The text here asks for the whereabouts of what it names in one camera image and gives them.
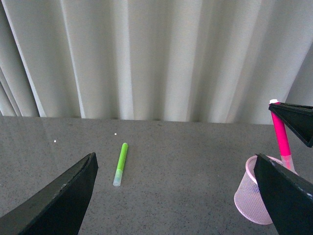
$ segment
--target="white curtain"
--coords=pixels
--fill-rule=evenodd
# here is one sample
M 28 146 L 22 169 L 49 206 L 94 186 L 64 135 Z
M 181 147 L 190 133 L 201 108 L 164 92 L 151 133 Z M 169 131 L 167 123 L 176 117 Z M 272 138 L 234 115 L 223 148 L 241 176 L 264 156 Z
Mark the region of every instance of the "white curtain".
M 270 123 L 313 105 L 312 0 L 2 0 L 3 116 Z

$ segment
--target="pink marker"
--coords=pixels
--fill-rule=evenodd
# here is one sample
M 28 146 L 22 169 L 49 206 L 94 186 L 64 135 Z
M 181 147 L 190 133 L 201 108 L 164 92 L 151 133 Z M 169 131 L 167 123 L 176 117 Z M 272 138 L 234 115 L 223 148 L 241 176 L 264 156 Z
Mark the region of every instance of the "pink marker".
M 271 99 L 269 103 L 280 104 L 277 99 Z M 283 121 L 279 119 L 273 112 L 271 112 L 271 114 L 283 166 L 295 173 L 285 125 Z

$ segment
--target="table surface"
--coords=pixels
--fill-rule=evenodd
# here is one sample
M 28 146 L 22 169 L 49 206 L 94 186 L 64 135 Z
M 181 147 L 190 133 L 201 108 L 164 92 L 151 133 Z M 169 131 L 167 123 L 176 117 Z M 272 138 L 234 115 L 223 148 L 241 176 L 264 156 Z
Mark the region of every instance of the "table surface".
M 312 149 L 288 136 L 296 171 L 313 182 Z M 99 169 L 80 235 L 278 234 L 233 201 L 250 156 L 279 157 L 271 125 L 0 117 L 0 216 L 91 152 Z

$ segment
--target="pink mesh pen holder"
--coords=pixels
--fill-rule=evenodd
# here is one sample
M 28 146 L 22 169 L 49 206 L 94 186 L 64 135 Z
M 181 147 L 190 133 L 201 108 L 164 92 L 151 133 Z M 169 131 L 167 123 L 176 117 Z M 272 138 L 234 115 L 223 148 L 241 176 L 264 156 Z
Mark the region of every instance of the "pink mesh pen holder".
M 282 164 L 276 158 L 269 158 Z M 234 201 L 237 209 L 245 218 L 257 224 L 266 225 L 271 224 L 272 219 L 263 203 L 258 183 L 255 179 L 254 167 L 256 160 L 257 156 L 252 156 L 247 160 L 246 172 L 235 193 Z

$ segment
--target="green marker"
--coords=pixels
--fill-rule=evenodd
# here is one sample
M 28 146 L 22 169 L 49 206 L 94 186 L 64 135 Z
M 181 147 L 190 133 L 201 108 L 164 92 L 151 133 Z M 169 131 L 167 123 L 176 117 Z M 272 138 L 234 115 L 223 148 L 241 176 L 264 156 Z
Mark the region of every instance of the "green marker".
M 118 159 L 118 164 L 117 164 L 117 168 L 116 168 L 114 181 L 113 181 L 114 186 L 120 186 L 121 185 L 127 149 L 128 149 L 128 144 L 123 143 L 121 153 L 120 153 L 119 159 Z

